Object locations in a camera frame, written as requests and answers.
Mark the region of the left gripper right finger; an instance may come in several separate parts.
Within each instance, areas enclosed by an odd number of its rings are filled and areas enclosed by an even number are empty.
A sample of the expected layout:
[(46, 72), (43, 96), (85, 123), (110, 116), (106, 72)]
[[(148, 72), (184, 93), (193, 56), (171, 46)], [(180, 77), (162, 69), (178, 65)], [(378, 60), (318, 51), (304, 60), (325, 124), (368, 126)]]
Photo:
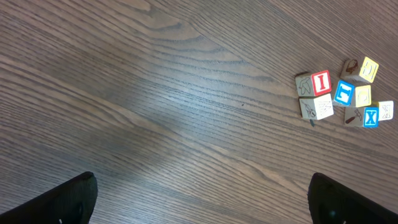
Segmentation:
[(319, 172), (307, 196), (313, 224), (397, 224), (396, 213)]

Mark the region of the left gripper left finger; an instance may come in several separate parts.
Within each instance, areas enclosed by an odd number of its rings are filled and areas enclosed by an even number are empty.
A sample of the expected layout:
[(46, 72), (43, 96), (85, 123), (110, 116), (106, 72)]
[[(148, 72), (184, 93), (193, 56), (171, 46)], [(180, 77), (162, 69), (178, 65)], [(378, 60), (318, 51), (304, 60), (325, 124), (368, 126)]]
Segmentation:
[(1, 223), (90, 222), (98, 196), (97, 180), (84, 172), (63, 184), (1, 214)]

